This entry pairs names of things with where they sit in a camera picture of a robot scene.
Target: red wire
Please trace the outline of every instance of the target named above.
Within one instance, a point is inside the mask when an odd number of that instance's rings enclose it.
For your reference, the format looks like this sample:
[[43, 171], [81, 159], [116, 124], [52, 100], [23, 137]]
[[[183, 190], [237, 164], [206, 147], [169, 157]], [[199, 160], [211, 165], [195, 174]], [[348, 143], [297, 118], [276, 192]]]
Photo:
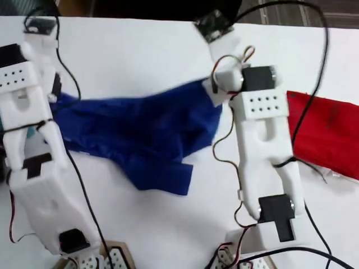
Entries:
[[[7, 175], [6, 175], [6, 184], [7, 185], [9, 185], [10, 175], [11, 175], [11, 170], [9, 170], [9, 172], [7, 172]], [[13, 195], [11, 190], [10, 190], [10, 201], [11, 201], [11, 218], [10, 218], [10, 224], [9, 224], [9, 238], [10, 238], [11, 243], [16, 244], [16, 243], [20, 242], [20, 240], [22, 238], [24, 238], [24, 237], [26, 237], [28, 235], [34, 235], [34, 233], [24, 234], [18, 240], [13, 239], [12, 226], [13, 226], [13, 220], [15, 218], [15, 196]]]

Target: floor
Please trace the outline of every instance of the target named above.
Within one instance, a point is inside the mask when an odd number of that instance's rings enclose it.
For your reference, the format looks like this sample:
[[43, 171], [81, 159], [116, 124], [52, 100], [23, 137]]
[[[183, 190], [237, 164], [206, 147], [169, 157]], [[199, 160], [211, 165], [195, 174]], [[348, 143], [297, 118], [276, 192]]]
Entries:
[[[240, 11], [246, 10], [257, 4], [268, 2], [269, 0], [243, 0]], [[359, 1], [358, 0], [306, 0], [322, 7], [330, 27], [337, 28], [357, 28], [359, 29]], [[152, 12], [144, 14], [143, 10], [148, 10], [147, 7], [140, 9], [138, 6], [125, 3], [117, 4], [118, 8], [109, 5], [110, 1], [94, 0], [94, 5], [89, 4], [86, 0], [61, 0], [60, 11], [65, 16], [95, 16], [101, 17], [151, 17], [163, 18], [163, 15], [154, 15]], [[169, 16], [171, 10], [167, 6], [162, 8]], [[175, 19], [187, 19], [185, 15]], [[320, 25], [317, 14], [307, 7], [302, 6], [275, 6], [269, 7], [261, 11], [243, 18], [243, 22], [252, 24], [271, 24], [271, 25], [293, 25], [293, 26], [314, 26]]]

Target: white robotic arm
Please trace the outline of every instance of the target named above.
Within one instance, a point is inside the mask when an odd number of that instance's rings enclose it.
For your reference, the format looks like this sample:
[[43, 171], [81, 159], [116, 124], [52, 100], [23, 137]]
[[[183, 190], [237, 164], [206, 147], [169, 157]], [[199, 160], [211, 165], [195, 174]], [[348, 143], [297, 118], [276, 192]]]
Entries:
[[[54, 25], [33, 23], [48, 31], [26, 33], [25, 41], [0, 48], [0, 115], [10, 190], [25, 207], [31, 227], [52, 254], [78, 256], [98, 249], [100, 237], [63, 144], [52, 120], [48, 96], [61, 84], [51, 62], [57, 42]], [[37, 127], [50, 152], [26, 159], [27, 127]]]
[[[223, 55], [237, 58], [217, 68], [213, 78], [204, 81], [203, 85], [214, 105], [230, 99], [229, 105], [233, 109], [240, 153], [238, 197], [258, 222], [248, 230], [242, 252], [306, 244], [310, 222], [305, 212], [298, 164], [290, 162], [274, 167], [293, 156], [286, 93], [276, 88], [273, 67], [250, 67], [243, 62], [244, 55], [237, 53], [237, 45], [228, 46], [238, 44], [238, 38], [230, 29], [224, 30], [225, 23], [221, 20], [220, 13], [213, 13], [206, 19], [199, 19], [195, 25], [209, 43], [215, 62]], [[259, 130], [263, 127], [264, 133], [261, 133]], [[266, 193], [263, 182], [275, 183], [276, 180], [259, 169], [263, 166], [277, 173], [282, 192], [263, 195]], [[242, 232], [242, 229], [235, 230], [226, 236], [226, 242], [234, 242], [233, 253]]]

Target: brown wire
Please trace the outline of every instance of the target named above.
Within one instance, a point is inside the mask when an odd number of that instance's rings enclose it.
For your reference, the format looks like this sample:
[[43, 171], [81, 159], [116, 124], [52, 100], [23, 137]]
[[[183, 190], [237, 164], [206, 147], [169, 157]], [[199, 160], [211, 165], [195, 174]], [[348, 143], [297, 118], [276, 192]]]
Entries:
[[[250, 49], [252, 49], [252, 51], [251, 51], [251, 53], [248, 55], [248, 56], [246, 56], [246, 54], [247, 54], [247, 52], [250, 50]], [[254, 47], [254, 46], [248, 46], [247, 48], [245, 48], [245, 51], [243, 52], [243, 57], [245, 57], [244, 58], [244, 60], [243, 60], [243, 63], [245, 63], [245, 62], [247, 62], [252, 56], [253, 56], [253, 54], [255, 53], [255, 51], [256, 51], [256, 48]]]
[[244, 229], [249, 228], [249, 227], [253, 227], [254, 225], [256, 225], [256, 223], [250, 224], [250, 225], [243, 225], [243, 224], [240, 224], [240, 222], [238, 221], [237, 214], [240, 211], [240, 209], [242, 208], [242, 206], [243, 206], [243, 201], [241, 201], [240, 206], [234, 212], [234, 220], [235, 220], [235, 222], [238, 224], [239, 227], [244, 228]]
[[[227, 57], [233, 58], [233, 59], [235, 59], [239, 64], [241, 64], [241, 60], [239, 60], [238, 57], [236, 57], [236, 56], [234, 56], [234, 55], [226, 54], [226, 55], [224, 55], [224, 56], [221, 56], [221, 57], [216, 61], [216, 63], [214, 64], [213, 69], [212, 69], [212, 72], [211, 72], [210, 78], [211, 78], [211, 82], [212, 82], [212, 87], [215, 86], [215, 87], [217, 87], [217, 88], [219, 88], [219, 89], [222, 90], [222, 87], [220, 87], [220, 86], [217, 84], [214, 75], [215, 75], [215, 71], [216, 71], [216, 69], [217, 69], [217, 67], [218, 67], [218, 65], [219, 65], [219, 63], [220, 63], [220, 61], [222, 61], [224, 58], [227, 58]], [[227, 93], [227, 94], [238, 94], [240, 90], [241, 90], [241, 89], [238, 89], [237, 91], [229, 91], [229, 92], [226, 92], [226, 93]]]
[[238, 165], [235, 164], [234, 162], [230, 161], [230, 160], [223, 160], [223, 159], [220, 159], [217, 157], [216, 153], [215, 153], [215, 147], [218, 145], [218, 143], [222, 142], [223, 140], [225, 140], [233, 131], [233, 127], [234, 127], [234, 113], [233, 113], [233, 109], [231, 108], [231, 111], [232, 111], [232, 125], [231, 125], [231, 128], [229, 130], [229, 132], [222, 138], [220, 138], [219, 140], [217, 140], [216, 142], [214, 142], [214, 144], [212, 145], [212, 154], [214, 156], [214, 158], [217, 160], [217, 161], [220, 161], [222, 163], [227, 163], [227, 164], [231, 164], [235, 170], [236, 170], [236, 174], [237, 174], [237, 178], [238, 178], [238, 182], [240, 184], [240, 187], [241, 187], [241, 180], [240, 180], [240, 173], [238, 171]]

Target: blue cloth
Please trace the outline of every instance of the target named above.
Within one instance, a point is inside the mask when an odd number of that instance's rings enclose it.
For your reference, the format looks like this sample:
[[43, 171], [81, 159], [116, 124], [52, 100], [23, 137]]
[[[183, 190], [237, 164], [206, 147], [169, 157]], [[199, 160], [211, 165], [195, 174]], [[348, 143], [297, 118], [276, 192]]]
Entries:
[[[70, 150], [115, 161], [139, 190], [186, 195], [192, 165], [182, 159], [211, 145], [222, 112], [201, 83], [145, 98], [82, 100], [54, 118]], [[57, 105], [73, 100], [62, 94]]]

